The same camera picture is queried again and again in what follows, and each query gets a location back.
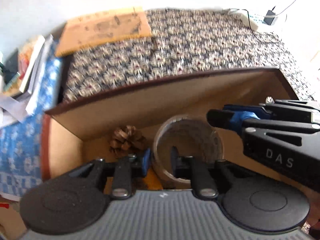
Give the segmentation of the yellow tape measure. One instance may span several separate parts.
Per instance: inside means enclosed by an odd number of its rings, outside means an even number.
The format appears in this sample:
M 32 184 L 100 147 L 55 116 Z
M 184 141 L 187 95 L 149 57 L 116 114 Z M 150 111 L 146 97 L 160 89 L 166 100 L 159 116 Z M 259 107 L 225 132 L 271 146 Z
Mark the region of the yellow tape measure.
M 157 176 L 156 172 L 153 170 L 153 168 L 149 168 L 148 172 L 143 178 L 144 184 L 146 185 L 148 190 L 162 190 L 163 186 L 162 183 Z

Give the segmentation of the stack of books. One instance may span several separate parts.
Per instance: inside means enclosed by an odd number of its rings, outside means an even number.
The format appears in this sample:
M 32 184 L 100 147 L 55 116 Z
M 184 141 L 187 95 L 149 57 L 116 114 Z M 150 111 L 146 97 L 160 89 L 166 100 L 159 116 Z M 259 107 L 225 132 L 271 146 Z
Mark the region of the stack of books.
M 37 107 L 53 36 L 27 41 L 1 66 L 1 115 L 22 121 Z

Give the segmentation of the blue patterned cloth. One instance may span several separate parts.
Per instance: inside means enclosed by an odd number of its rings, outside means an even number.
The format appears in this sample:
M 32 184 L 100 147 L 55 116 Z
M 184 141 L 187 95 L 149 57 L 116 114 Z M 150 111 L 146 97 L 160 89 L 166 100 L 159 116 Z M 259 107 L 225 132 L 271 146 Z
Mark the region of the blue patterned cloth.
M 40 148 L 43 114 L 57 104 L 62 60 L 55 56 L 54 41 L 44 68 L 37 107 L 33 115 L 1 129 L 1 197 L 19 201 L 23 194 L 42 183 Z

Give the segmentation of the black power adapter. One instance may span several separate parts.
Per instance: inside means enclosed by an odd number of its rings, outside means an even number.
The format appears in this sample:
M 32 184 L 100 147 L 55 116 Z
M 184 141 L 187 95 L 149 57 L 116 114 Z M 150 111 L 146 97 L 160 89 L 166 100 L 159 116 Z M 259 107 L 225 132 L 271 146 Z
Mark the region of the black power adapter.
M 273 7 L 271 10 L 268 10 L 265 17 L 264 17 L 264 23 L 267 25 L 272 25 L 274 20 L 276 19 L 276 14 L 274 13 L 275 7 Z

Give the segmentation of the brown pine cone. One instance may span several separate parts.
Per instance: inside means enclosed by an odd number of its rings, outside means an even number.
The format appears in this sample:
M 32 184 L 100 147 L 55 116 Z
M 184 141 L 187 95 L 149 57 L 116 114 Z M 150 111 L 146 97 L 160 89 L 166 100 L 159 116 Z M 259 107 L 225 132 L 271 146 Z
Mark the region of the brown pine cone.
M 146 138 L 142 132 L 131 125 L 115 129 L 109 146 L 110 151 L 117 159 L 127 157 L 130 154 L 140 155 L 147 148 Z

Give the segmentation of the white power strip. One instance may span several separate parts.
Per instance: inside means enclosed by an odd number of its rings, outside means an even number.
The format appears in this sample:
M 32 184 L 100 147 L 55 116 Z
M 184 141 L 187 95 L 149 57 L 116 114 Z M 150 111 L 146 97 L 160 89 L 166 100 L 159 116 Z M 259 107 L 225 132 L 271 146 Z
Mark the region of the white power strip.
M 242 23 L 253 31 L 257 31 L 259 29 L 259 17 L 256 15 L 251 15 L 246 9 L 228 8 L 222 9 L 221 12 L 227 15 L 238 15 Z

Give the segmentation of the floral patterned table cloth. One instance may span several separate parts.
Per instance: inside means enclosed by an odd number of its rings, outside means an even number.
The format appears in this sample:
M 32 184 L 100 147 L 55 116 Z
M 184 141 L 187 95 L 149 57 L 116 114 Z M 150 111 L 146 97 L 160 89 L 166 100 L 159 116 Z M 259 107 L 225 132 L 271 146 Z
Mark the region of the floral patterned table cloth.
M 166 76 L 242 68 L 278 68 L 301 100 L 316 89 L 274 33 L 254 33 L 240 17 L 211 10 L 148 10 L 150 37 L 77 51 L 65 102 Z

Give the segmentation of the yellow book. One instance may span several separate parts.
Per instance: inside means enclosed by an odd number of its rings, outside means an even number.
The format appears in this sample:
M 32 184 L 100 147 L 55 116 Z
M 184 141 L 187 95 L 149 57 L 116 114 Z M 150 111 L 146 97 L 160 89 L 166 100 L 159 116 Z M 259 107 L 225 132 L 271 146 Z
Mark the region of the yellow book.
M 150 36 L 151 28 L 141 7 L 96 12 L 67 21 L 55 55 L 63 57 L 84 48 Z

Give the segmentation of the brown cardboard box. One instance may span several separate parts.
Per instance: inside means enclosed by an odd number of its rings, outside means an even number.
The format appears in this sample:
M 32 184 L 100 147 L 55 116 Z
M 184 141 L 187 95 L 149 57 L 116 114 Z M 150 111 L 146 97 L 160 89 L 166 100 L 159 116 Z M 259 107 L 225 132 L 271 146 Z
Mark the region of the brown cardboard box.
M 173 116 L 205 119 L 210 109 L 257 105 L 268 96 L 297 98 L 277 68 L 164 77 L 61 103 L 43 116 L 41 177 L 57 177 L 98 157 L 114 161 L 108 137 L 115 128 L 135 126 L 152 142 L 159 127 Z

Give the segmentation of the white tape roll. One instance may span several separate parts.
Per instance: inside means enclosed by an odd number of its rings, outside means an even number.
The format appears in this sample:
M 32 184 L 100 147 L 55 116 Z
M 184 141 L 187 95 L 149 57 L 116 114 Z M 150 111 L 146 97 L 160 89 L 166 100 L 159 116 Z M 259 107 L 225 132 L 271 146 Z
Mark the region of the white tape roll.
M 189 180 L 175 178 L 171 166 L 171 149 L 176 147 L 182 157 L 198 157 L 205 163 L 214 163 L 224 157 L 223 145 L 216 129 L 200 118 L 176 115 L 158 129 L 152 146 L 152 165 L 160 180 L 183 187 Z

